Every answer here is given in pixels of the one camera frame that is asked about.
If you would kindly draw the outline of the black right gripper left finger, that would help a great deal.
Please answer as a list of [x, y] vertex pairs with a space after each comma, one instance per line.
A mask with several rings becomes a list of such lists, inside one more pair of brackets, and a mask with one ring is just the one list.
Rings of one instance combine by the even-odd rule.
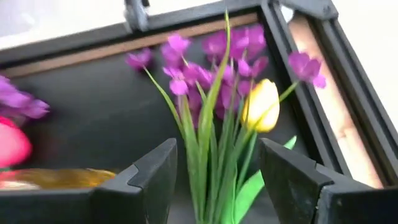
[[176, 176], [169, 138], [96, 187], [1, 191], [1, 223], [166, 223]]

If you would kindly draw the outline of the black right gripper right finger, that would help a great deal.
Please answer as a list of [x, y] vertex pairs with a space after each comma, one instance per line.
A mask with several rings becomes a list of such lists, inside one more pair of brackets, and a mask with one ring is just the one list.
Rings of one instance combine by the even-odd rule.
[[262, 138], [261, 173], [281, 223], [397, 224], [397, 187], [375, 189]]

